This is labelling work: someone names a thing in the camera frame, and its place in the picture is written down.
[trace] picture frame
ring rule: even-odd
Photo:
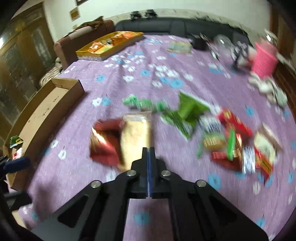
[[[77,6],[79,6],[80,4],[83,4],[86,1],[87,0],[76,0],[76,4],[77,4]]]

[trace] brown box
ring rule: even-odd
[[[79,80],[53,78],[47,82],[25,106],[11,128],[3,145],[3,154],[12,157],[9,148],[11,136],[24,140],[22,152],[33,163],[44,148],[48,137],[68,110],[84,95]],[[23,190],[30,169],[7,174],[11,188]]]

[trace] wooden cabinet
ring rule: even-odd
[[[13,18],[0,36],[0,148],[14,121],[38,91],[56,54],[43,5]]]

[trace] yellow tray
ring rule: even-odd
[[[93,42],[100,42],[102,40],[110,39],[120,32],[122,32],[122,31],[117,31],[117,32],[107,34],[103,37],[100,37],[100,38],[94,40]],[[90,53],[88,50],[89,50],[89,47],[93,44],[93,42],[90,42],[89,44],[83,46],[81,49],[77,50],[76,55],[77,55],[78,59],[103,61],[103,60],[107,59],[108,57],[110,57],[111,55],[121,51],[125,47],[130,46],[134,42],[137,42],[137,41],[144,38],[144,35],[142,32],[132,32],[132,33],[136,33],[137,35],[133,38],[123,40],[121,43],[115,45],[114,47],[112,47],[111,49],[107,50],[106,52],[104,52],[102,54]]]

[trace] brown cloth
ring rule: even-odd
[[[94,21],[82,23],[79,27],[75,28],[75,30],[78,30],[80,28],[84,28],[87,26],[91,26],[94,30],[97,30],[97,28],[102,24],[104,24],[104,20],[103,20],[103,16],[100,16]]]

